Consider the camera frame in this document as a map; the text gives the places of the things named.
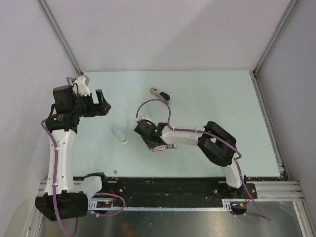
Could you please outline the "red white staple box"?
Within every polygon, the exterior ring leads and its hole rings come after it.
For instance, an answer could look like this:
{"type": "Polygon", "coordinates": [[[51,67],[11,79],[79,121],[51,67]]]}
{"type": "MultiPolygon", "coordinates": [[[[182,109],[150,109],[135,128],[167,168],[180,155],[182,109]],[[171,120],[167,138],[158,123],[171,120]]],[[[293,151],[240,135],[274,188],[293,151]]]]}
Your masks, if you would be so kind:
{"type": "Polygon", "coordinates": [[[171,150],[171,149],[176,149],[177,146],[176,144],[167,144],[167,145],[160,145],[156,146],[154,148],[150,148],[152,152],[161,152],[161,151],[166,151],[166,150],[171,150]]]}

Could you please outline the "beige black stapler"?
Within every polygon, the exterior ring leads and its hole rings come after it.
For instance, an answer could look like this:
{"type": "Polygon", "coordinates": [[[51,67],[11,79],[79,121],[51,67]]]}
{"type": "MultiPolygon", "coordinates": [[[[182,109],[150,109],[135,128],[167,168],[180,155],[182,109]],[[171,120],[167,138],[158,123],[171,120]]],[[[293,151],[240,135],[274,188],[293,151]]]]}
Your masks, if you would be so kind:
{"type": "Polygon", "coordinates": [[[149,90],[149,93],[154,96],[155,98],[157,99],[160,99],[162,101],[164,101],[166,104],[170,105],[170,102],[171,102],[171,98],[170,98],[170,95],[167,94],[166,92],[163,92],[159,89],[156,89],[156,88],[151,88],[149,90]]]}

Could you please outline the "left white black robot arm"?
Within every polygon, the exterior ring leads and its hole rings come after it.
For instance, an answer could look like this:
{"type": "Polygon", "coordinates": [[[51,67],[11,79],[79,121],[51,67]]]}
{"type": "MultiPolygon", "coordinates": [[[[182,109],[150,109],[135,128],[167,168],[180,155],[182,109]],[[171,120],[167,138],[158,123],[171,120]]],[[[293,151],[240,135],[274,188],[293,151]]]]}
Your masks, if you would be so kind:
{"type": "Polygon", "coordinates": [[[44,194],[35,199],[35,207],[50,221],[83,217],[88,212],[88,202],[94,195],[102,198],[108,194],[109,185],[103,172],[84,176],[79,185],[72,174],[73,149],[81,117],[105,116],[111,105],[102,90],[96,90],[98,103],[92,93],[65,85],[53,90],[54,103],[42,125],[49,136],[50,158],[44,194]]]}

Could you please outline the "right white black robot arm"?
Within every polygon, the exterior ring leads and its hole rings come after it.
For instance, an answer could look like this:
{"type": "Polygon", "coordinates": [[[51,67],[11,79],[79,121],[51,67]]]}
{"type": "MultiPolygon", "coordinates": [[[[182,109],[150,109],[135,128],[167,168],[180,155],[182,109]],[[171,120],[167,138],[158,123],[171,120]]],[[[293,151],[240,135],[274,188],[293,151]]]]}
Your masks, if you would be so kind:
{"type": "Polygon", "coordinates": [[[241,153],[236,139],[217,123],[209,121],[202,130],[172,128],[168,123],[155,125],[148,118],[138,118],[136,123],[134,131],[149,149],[173,144],[198,147],[211,163],[222,168],[231,197],[239,198],[245,193],[244,175],[237,165],[241,153]]]}

